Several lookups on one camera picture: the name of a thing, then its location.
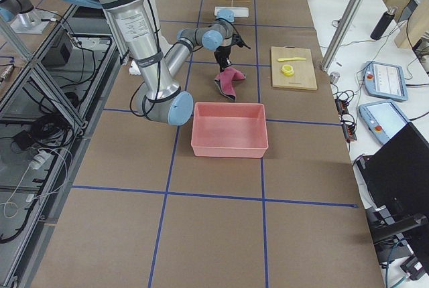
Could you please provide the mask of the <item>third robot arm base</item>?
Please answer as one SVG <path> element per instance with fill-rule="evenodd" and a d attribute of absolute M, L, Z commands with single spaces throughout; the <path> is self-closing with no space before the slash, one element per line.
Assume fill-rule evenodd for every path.
<path fill-rule="evenodd" d="M 15 33 L 42 34 L 48 25 L 30 0 L 1 0 L 1 18 Z"/>

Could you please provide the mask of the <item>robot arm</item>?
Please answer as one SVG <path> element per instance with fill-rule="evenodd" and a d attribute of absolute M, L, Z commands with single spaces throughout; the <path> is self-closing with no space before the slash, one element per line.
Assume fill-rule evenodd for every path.
<path fill-rule="evenodd" d="M 143 78 L 137 90 L 137 114 L 150 121 L 185 124 L 192 114 L 193 98 L 174 80 L 175 74 L 195 47 L 216 51 L 229 48 L 233 41 L 234 13 L 230 9 L 219 10 L 208 27 L 182 30 L 177 42 L 164 53 L 155 10 L 144 6 L 150 0 L 64 1 L 104 11 L 115 42 L 125 44 Z"/>

